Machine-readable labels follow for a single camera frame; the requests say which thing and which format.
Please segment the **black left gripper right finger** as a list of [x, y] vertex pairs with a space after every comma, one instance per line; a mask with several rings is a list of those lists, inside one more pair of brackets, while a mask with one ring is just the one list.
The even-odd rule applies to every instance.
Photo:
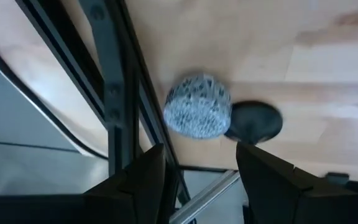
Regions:
[[236, 161], [257, 223], [295, 222], [298, 199], [312, 184], [295, 175], [295, 166], [256, 146], [239, 142]]

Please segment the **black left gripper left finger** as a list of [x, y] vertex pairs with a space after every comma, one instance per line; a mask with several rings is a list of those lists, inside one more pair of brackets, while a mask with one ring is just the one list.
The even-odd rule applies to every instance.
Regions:
[[157, 144], [84, 193], [85, 222], [156, 223], [164, 182], [165, 151]]

